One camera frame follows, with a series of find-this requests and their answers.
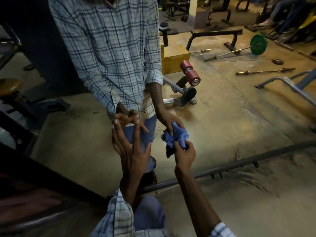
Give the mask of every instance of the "round stool seat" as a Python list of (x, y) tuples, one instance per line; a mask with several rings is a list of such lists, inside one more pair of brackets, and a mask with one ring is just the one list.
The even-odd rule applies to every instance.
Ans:
[(5, 97), (18, 91), (22, 83), (15, 78), (2, 78), (0, 79), (0, 97)]

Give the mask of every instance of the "wooden plyo box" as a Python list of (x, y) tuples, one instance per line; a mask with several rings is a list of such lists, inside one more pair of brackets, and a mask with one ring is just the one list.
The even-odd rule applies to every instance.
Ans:
[(180, 64), (183, 60), (190, 59), (190, 53), (182, 46), (164, 46), (160, 42), (161, 60), (162, 60), (162, 74), (169, 74), (182, 71)]

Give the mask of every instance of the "blue towel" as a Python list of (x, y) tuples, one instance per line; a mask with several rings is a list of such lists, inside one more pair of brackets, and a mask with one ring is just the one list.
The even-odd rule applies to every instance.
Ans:
[(166, 130), (164, 131), (164, 134), (161, 136), (162, 140), (167, 142), (167, 146), (166, 146), (167, 158), (169, 158), (171, 155), (175, 153), (175, 148), (173, 146), (173, 143), (175, 141), (179, 142), (180, 146), (183, 149), (187, 149), (187, 147), (185, 146), (185, 141), (189, 138), (189, 134), (186, 132), (186, 130), (178, 127), (175, 122), (172, 123), (172, 128), (173, 128), (173, 136), (171, 136)]

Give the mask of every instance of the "shirt sleeve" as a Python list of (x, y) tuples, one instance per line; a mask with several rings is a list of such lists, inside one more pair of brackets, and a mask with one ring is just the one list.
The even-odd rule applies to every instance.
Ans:
[(120, 97), (110, 89), (106, 79), (102, 76), (92, 43), (84, 29), (76, 23), (60, 0), (49, 0), (49, 7), (78, 76), (94, 98), (111, 114), (115, 113)]
[(123, 199), (120, 190), (113, 195), (107, 214), (95, 227), (90, 237), (134, 236), (134, 214), (131, 206)]
[(223, 223), (218, 223), (209, 237), (236, 237), (233, 232)]
[(158, 29), (158, 4), (157, 0), (149, 0), (146, 44), (144, 50), (146, 84), (157, 82), (162, 85), (161, 50)]

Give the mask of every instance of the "dark wall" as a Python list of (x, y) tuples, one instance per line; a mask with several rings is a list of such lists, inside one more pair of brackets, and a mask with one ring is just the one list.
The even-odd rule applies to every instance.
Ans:
[(24, 55), (60, 95), (86, 92), (47, 0), (1, 0), (0, 13), (20, 38)]

